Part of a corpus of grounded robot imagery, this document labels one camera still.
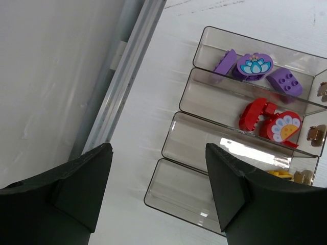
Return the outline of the purple lego plate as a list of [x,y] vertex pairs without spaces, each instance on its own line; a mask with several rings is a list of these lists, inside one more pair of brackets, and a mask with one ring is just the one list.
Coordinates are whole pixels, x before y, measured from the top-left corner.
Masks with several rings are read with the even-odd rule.
[[226,51],[224,56],[221,58],[221,60],[213,70],[214,75],[212,75],[212,82],[214,84],[220,83],[228,75],[229,71],[232,69],[236,61],[236,51],[234,49]]

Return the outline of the yellow lego plate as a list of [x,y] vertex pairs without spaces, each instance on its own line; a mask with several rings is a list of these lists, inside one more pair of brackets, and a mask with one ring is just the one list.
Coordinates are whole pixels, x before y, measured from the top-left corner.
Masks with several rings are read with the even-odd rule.
[[289,181],[294,180],[293,175],[285,170],[268,170],[267,173],[277,176],[279,178],[285,179],[285,180],[289,180]]

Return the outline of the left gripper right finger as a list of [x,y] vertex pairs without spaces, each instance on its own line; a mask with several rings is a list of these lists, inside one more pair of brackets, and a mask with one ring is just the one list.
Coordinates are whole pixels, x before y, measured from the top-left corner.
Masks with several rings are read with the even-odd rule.
[[205,159],[228,244],[326,244],[326,189],[269,174],[209,143]]

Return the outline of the purple lego block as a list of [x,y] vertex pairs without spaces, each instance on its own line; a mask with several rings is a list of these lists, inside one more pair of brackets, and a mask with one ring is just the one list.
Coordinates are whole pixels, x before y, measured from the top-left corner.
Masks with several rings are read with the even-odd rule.
[[302,85],[293,73],[286,68],[278,68],[266,77],[274,90],[285,95],[280,96],[280,100],[289,104],[295,101],[294,97],[299,97],[303,93]]

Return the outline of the red arch lego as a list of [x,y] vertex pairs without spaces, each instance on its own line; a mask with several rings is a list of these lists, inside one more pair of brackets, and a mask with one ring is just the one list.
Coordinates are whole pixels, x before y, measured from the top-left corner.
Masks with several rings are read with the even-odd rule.
[[239,128],[247,132],[254,131],[259,122],[259,116],[263,114],[266,105],[267,99],[265,98],[258,98],[248,104],[240,117]]

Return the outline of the small red lego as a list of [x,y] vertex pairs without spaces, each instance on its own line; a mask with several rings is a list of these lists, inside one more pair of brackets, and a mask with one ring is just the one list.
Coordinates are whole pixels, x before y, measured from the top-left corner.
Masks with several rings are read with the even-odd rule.
[[275,114],[277,105],[271,102],[267,102],[263,107],[263,115],[265,117],[272,117]]

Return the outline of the purple flower lego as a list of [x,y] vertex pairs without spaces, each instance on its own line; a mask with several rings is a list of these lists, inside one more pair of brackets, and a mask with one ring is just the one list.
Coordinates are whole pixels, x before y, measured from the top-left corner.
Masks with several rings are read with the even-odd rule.
[[267,54],[245,54],[238,59],[232,75],[242,81],[258,81],[273,68],[273,60]]

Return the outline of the red round lego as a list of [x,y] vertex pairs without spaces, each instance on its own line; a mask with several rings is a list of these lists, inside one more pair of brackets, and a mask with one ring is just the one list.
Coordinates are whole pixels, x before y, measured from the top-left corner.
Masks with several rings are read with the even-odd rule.
[[301,129],[301,126],[302,120],[297,113],[292,111],[276,113],[263,122],[259,136],[296,149],[298,145],[289,139]]

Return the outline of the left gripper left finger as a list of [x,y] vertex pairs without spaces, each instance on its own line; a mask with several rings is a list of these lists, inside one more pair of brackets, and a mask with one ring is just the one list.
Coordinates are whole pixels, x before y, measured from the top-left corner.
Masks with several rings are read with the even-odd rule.
[[88,244],[112,164],[104,143],[1,189],[1,244]]

